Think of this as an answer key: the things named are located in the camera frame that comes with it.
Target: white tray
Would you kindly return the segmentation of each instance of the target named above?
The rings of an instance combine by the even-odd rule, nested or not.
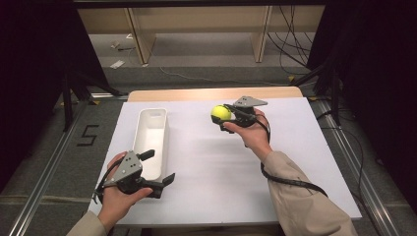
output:
[[[155,150],[154,157],[142,161],[142,177],[161,182],[165,178],[168,153],[169,126],[167,111],[164,108],[144,109],[139,115],[133,151],[136,154],[149,149]]]

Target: black strap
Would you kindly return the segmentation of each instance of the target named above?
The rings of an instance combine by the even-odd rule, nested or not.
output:
[[[269,179],[273,182],[280,183],[280,184],[297,186],[297,187],[300,187],[300,188],[315,190],[315,191],[318,191],[318,192],[322,193],[326,197],[328,196],[322,188],[320,188],[319,186],[317,186],[315,184],[312,184],[312,183],[309,183],[309,182],[304,182],[304,181],[301,181],[301,180],[282,179],[282,178],[278,178],[278,177],[269,175],[265,171],[265,166],[264,166],[263,163],[261,163],[261,171],[267,179]]]

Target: white tabletop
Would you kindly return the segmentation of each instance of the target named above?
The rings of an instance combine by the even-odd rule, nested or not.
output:
[[[285,152],[351,218],[356,206],[306,98],[269,98],[261,106],[270,122],[273,149]],[[144,199],[118,222],[122,225],[239,225],[277,222],[260,162],[236,134],[221,132],[211,109],[235,100],[125,102],[100,177],[115,154],[132,149],[139,113],[168,111],[169,152],[166,174],[175,181],[162,198]],[[98,213],[101,205],[91,201]]]

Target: beige sleeve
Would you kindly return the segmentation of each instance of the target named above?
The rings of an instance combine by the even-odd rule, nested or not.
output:
[[[97,216],[88,211],[76,225],[71,229],[67,236],[106,236],[104,226]]]
[[[283,152],[271,152],[264,165],[269,175],[310,182]],[[286,235],[357,235],[349,215],[323,194],[270,180],[268,185],[279,224]]]

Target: yellow ball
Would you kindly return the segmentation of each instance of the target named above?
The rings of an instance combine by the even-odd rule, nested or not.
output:
[[[232,113],[227,107],[223,105],[217,105],[211,110],[211,116],[215,116],[220,120],[230,120]]]

